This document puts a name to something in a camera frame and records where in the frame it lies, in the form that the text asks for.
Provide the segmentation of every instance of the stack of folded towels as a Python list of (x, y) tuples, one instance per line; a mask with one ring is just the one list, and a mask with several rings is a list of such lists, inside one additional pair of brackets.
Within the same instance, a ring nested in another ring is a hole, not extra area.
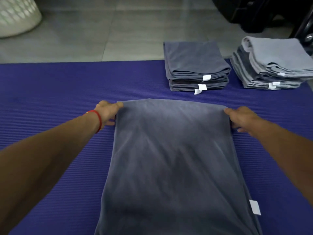
[(166, 77), (172, 91), (224, 88), (231, 68), (216, 42), (164, 42)]
[(244, 88), (297, 88), (313, 78), (313, 60), (298, 39), (245, 37), (231, 63)]

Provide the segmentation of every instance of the hand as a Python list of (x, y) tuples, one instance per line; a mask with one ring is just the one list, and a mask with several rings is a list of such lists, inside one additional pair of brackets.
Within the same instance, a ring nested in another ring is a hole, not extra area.
[(115, 104), (111, 104), (107, 101), (100, 101), (97, 105), (95, 110), (101, 116), (102, 119), (102, 128), (105, 125), (115, 125), (115, 122), (109, 121), (110, 119), (115, 119), (115, 115), (120, 108), (123, 107), (123, 102), (116, 102)]
[(238, 128), (237, 131), (241, 133), (248, 132), (251, 136), (251, 127), (265, 121), (246, 106), (241, 106), (237, 110), (226, 108), (224, 112), (229, 115), (230, 120), (233, 122), (233, 128)]

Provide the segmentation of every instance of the person's left hand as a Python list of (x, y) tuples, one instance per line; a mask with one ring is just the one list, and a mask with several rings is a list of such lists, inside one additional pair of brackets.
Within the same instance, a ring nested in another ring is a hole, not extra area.
[(101, 116), (102, 119), (102, 128), (106, 125), (115, 125), (115, 122), (109, 121), (110, 119), (115, 119), (115, 115), (120, 108), (123, 107), (123, 102), (116, 102), (115, 104), (111, 104), (107, 101), (100, 101), (95, 110)]

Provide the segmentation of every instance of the red string bracelet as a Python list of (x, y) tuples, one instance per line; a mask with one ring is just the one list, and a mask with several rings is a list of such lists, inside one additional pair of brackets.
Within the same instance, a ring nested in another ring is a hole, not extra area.
[(101, 130), (101, 127), (102, 127), (102, 119), (101, 119), (101, 116), (100, 116), (99, 112), (98, 112), (98, 111), (96, 111), (96, 110), (90, 110), (90, 111), (87, 111), (87, 112), (86, 112), (86, 114), (87, 114), (88, 112), (94, 112), (94, 113), (96, 113), (96, 114), (97, 114), (97, 116), (98, 116), (98, 118), (99, 118), (99, 121), (100, 121), (100, 126), (99, 126), (98, 131), (96, 132), (96, 133), (98, 133), (98, 132)]

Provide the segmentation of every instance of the yoga mat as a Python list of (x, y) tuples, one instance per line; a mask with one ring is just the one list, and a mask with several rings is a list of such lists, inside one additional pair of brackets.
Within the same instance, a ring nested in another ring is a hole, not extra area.
[[(164, 61), (0, 65), (0, 149), (110, 102), (145, 98), (188, 100), (237, 108), (313, 139), (313, 92), (244, 89), (232, 71), (222, 90), (171, 92)], [(96, 134), (53, 190), (12, 230), (20, 234), (93, 234), (107, 177), (114, 127)], [(311, 234), (313, 209), (257, 140), (234, 132), (237, 156), (263, 234)]]

